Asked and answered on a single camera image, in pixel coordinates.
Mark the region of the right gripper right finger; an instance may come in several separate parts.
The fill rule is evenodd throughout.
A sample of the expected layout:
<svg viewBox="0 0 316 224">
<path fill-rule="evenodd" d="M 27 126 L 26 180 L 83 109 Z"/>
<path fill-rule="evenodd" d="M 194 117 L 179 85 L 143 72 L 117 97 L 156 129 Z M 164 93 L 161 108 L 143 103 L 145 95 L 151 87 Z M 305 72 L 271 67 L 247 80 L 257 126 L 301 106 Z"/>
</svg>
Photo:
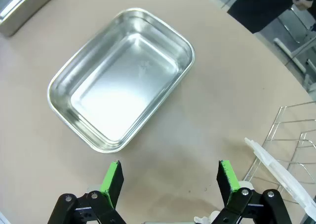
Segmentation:
<svg viewBox="0 0 316 224">
<path fill-rule="evenodd" d="M 289 214 L 276 189 L 258 193 L 241 187 L 228 160 L 219 161 L 217 182 L 224 208 L 213 224 L 238 224 L 242 219 L 252 219 L 256 224 L 287 224 Z"/>
</svg>

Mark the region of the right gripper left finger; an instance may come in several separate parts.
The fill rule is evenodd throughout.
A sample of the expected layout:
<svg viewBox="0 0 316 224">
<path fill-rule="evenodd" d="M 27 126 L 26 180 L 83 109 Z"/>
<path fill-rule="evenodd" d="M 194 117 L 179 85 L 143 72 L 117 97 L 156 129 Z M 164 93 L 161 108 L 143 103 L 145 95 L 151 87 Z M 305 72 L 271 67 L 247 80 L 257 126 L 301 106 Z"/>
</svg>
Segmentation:
<svg viewBox="0 0 316 224">
<path fill-rule="evenodd" d="M 59 196 L 49 224 L 124 224 L 116 210 L 124 177 L 120 161 L 112 162 L 101 186 L 81 197 L 64 193 Z"/>
</svg>

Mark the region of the person's left hand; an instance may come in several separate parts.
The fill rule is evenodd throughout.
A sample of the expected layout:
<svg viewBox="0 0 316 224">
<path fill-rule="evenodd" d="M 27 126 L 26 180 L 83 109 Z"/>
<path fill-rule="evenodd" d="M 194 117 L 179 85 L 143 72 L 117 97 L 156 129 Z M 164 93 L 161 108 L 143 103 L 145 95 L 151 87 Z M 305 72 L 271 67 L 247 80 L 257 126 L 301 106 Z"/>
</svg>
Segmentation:
<svg viewBox="0 0 316 224">
<path fill-rule="evenodd" d="M 292 2 L 299 10 L 307 10 L 313 4 L 313 0 L 292 0 Z"/>
</svg>

